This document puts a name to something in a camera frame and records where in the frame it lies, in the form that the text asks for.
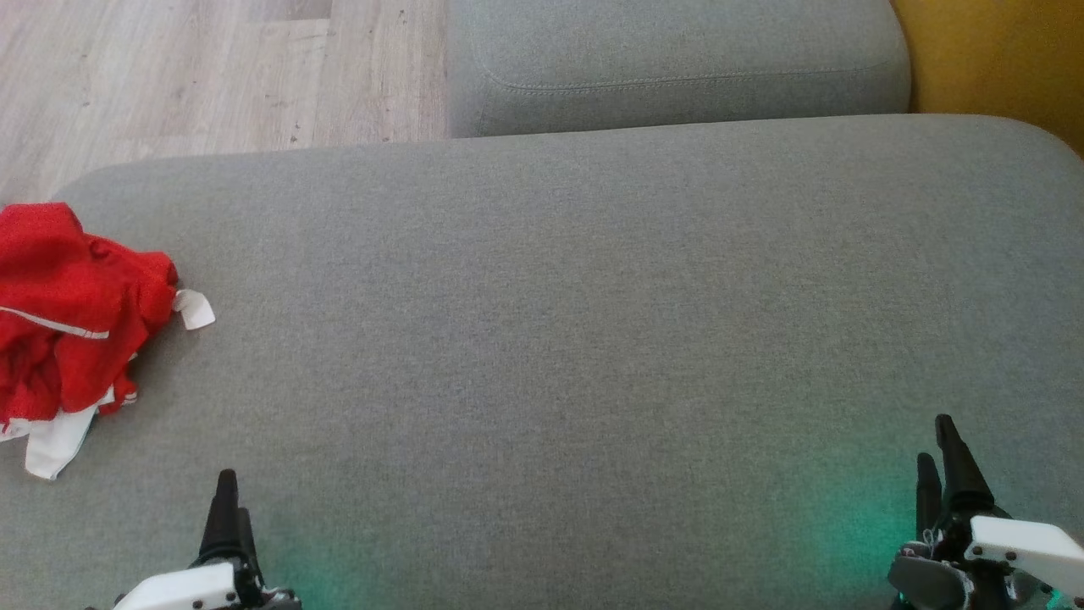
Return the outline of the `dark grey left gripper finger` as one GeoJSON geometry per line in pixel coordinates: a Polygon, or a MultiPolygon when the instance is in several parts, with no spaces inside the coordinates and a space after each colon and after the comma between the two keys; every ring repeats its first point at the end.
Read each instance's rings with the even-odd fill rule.
{"type": "Polygon", "coordinates": [[[263,572],[261,572],[260,564],[258,563],[258,551],[254,541],[254,532],[251,532],[251,517],[249,517],[247,508],[240,509],[240,538],[241,550],[245,556],[245,563],[247,571],[251,575],[251,583],[255,586],[264,586],[263,572]]]}
{"type": "Polygon", "coordinates": [[[232,469],[224,469],[218,476],[205,528],[202,531],[199,563],[209,563],[220,558],[236,558],[241,555],[238,510],[236,473],[232,469]]]}

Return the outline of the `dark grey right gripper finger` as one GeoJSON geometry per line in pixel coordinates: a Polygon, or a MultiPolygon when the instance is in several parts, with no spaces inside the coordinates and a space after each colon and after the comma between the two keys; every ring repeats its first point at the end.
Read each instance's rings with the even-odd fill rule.
{"type": "Polygon", "coordinates": [[[916,457],[916,536],[928,541],[937,536],[943,517],[943,486],[932,455],[919,452],[916,457]]]}
{"type": "Polygon", "coordinates": [[[998,512],[995,495],[955,421],[949,414],[938,414],[934,428],[944,473],[940,517],[951,519],[964,514],[995,516],[998,512]]]}

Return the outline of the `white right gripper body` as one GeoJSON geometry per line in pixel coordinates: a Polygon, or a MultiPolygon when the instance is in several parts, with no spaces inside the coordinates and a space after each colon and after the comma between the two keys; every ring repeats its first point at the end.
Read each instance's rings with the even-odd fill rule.
{"type": "Polygon", "coordinates": [[[1081,544],[1053,524],[916,509],[916,540],[896,551],[892,609],[1080,609],[1081,544]]]}

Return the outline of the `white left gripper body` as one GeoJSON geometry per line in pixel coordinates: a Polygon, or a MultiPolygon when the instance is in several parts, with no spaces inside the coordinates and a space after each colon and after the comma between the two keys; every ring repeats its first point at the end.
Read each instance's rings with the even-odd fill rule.
{"type": "Polygon", "coordinates": [[[291,588],[268,588],[251,564],[207,563],[144,579],[116,609],[301,609],[291,588]]]}

